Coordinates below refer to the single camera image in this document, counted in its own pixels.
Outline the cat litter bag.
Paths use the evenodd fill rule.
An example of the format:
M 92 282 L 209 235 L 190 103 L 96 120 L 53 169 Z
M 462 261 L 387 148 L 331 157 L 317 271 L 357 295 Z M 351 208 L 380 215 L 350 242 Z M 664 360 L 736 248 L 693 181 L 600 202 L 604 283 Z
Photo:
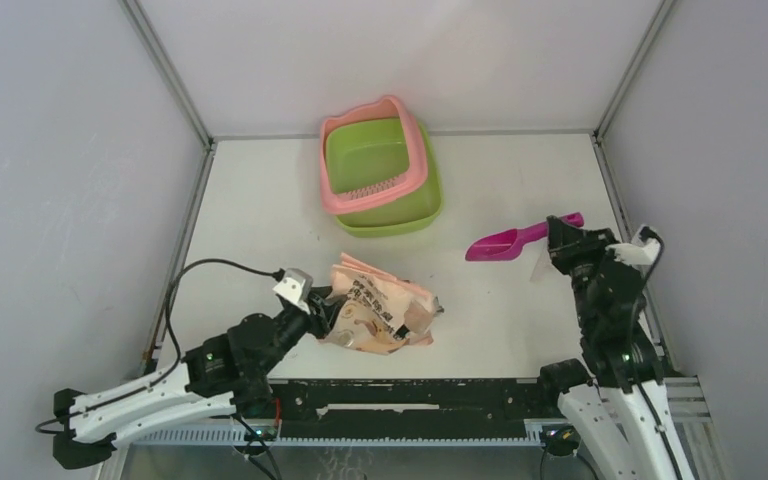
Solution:
M 436 294 L 346 253 L 331 267 L 330 299 L 342 303 L 322 340 L 344 349 L 389 355 L 433 342 L 444 308 Z

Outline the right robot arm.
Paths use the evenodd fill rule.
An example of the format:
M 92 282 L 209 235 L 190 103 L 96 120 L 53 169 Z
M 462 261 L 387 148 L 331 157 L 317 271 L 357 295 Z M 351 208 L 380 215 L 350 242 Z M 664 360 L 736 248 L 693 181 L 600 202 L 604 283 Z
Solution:
M 649 226 L 629 242 L 610 229 L 546 220 L 552 266 L 570 280 L 581 359 L 545 365 L 539 406 L 564 416 L 603 479 L 691 479 L 664 367 L 640 317 L 665 242 Z

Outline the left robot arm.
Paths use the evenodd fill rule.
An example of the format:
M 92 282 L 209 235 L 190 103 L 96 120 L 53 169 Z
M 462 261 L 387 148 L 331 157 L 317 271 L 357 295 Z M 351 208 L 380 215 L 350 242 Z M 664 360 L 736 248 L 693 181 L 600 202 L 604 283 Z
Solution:
M 212 416 L 258 417 L 271 407 L 269 373 L 305 336 L 325 338 L 347 298 L 315 287 L 297 306 L 287 299 L 268 316 L 244 317 L 172 364 L 95 393 L 66 388 L 53 396 L 52 456 L 66 470 L 83 469 L 150 433 Z

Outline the magenta plastic scoop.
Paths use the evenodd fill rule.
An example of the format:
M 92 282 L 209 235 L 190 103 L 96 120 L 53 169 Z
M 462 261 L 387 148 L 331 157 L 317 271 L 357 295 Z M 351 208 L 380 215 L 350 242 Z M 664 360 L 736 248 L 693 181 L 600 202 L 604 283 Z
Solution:
M 543 240 L 548 235 L 546 220 L 524 228 L 512 228 L 485 236 L 466 250 L 467 262 L 505 262 L 517 259 L 526 245 Z

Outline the pink green litter box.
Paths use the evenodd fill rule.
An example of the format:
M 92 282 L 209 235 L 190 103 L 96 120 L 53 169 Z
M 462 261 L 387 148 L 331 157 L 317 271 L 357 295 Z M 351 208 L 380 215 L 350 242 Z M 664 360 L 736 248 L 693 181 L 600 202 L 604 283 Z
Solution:
M 319 132 L 323 209 L 358 238 L 414 233 L 443 210 L 436 154 L 425 126 L 396 96 L 325 118 Z

